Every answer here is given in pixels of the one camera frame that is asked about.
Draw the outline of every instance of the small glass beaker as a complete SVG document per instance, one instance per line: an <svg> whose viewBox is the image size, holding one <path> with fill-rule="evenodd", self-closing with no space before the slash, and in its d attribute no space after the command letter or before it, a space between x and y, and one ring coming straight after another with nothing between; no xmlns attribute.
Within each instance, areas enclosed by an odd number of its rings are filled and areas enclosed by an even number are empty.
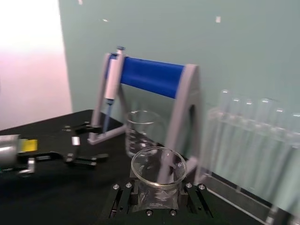
<svg viewBox="0 0 300 225"><path fill-rule="evenodd" d="M133 211L178 209L180 184L187 175L187 164L179 153L163 147L149 147L136 153L131 169L140 180L138 205ZM166 177L164 183L159 182L162 173Z"/></svg>
<svg viewBox="0 0 300 225"><path fill-rule="evenodd" d="M132 158L140 150L156 146L162 142L163 134L164 124L157 113L145 110L129 112L125 139L127 155Z"/></svg>

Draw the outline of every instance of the black table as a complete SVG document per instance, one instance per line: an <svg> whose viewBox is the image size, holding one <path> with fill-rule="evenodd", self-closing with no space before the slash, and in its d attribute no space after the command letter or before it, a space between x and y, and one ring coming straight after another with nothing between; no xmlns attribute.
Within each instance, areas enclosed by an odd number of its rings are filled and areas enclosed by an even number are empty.
<svg viewBox="0 0 300 225"><path fill-rule="evenodd" d="M23 138L37 138L40 151L68 153L70 146L64 144L62 128L90 121L91 115L92 110L86 110L0 131L0 135L20 134ZM110 128L120 125L111 120ZM128 180L130 158L125 153L124 135L94 146L87 143L87 137L83 135L81 138L81 147L87 156L109 154L108 161L98 164L94 171L68 168L61 161L50 161L37 164L36 173L31 177L0 176L0 223L93 225L110 187L115 183L124 185ZM230 223L259 224L214 195L209 202Z"/></svg>

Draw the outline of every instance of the yellow label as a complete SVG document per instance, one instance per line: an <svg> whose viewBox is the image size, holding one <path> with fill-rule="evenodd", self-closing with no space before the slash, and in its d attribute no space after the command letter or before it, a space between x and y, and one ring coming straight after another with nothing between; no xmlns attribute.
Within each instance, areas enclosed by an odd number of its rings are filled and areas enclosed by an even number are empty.
<svg viewBox="0 0 300 225"><path fill-rule="evenodd" d="M38 150L38 141L37 140L25 140L23 141L22 151L36 151Z"/></svg>

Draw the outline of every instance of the teal wall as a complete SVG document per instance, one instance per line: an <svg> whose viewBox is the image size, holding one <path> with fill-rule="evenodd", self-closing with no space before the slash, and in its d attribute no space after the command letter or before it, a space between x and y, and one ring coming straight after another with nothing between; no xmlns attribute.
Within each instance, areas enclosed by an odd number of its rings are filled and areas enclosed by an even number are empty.
<svg viewBox="0 0 300 225"><path fill-rule="evenodd" d="M117 45L136 58L198 64L204 114L222 89L276 99L300 112L299 0L82 2L60 1L74 112L94 108L103 56ZM169 99L126 92L133 104L169 118ZM118 105L113 116L120 119Z"/></svg>

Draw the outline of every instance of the pipette stand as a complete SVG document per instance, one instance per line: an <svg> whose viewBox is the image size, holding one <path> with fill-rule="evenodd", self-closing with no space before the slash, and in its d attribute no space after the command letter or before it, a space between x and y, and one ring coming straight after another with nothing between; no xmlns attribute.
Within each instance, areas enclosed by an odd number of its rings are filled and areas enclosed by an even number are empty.
<svg viewBox="0 0 300 225"><path fill-rule="evenodd" d="M106 78L111 59L115 59L116 54L106 54L103 62L103 69L100 77L100 89L98 101L93 111L91 126L96 128L100 126L101 106L103 105ZM199 68L194 64L175 65L164 62L156 62L142 59L130 58L124 59L123 70L121 74L122 84L135 88L150 91L162 96L173 98L175 100L170 125L166 135L165 147L176 150L180 153L180 135L185 118L190 116L192 132L191 138L192 154L187 161L188 173L193 170L198 162L200 149L200 78ZM119 86L118 92L122 113L128 113L128 105L124 98L122 86ZM121 135L125 132L126 125L108 130L105 134L90 133L89 143L97 144Z"/></svg>

